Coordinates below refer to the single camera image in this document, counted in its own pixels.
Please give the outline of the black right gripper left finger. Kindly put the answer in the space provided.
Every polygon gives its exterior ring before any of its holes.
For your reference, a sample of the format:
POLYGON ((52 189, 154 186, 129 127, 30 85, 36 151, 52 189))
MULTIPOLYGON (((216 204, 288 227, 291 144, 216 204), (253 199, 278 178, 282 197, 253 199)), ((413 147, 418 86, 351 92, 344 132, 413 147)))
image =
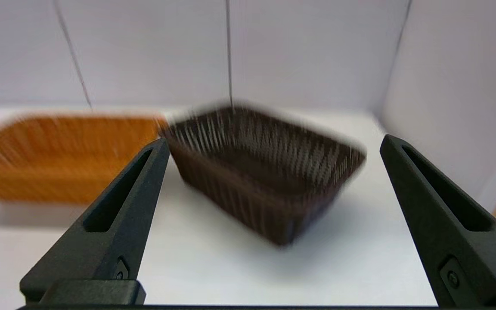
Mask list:
POLYGON ((142 304, 137 281, 170 151, 149 143, 20 280, 27 305, 142 304))

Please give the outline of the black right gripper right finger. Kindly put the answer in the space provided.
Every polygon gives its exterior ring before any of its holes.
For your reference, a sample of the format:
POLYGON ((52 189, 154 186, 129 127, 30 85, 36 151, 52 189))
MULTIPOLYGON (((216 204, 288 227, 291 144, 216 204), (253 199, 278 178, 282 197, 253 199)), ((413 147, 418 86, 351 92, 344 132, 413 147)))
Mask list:
POLYGON ((440 307, 496 307, 496 218, 408 142, 380 155, 440 307))

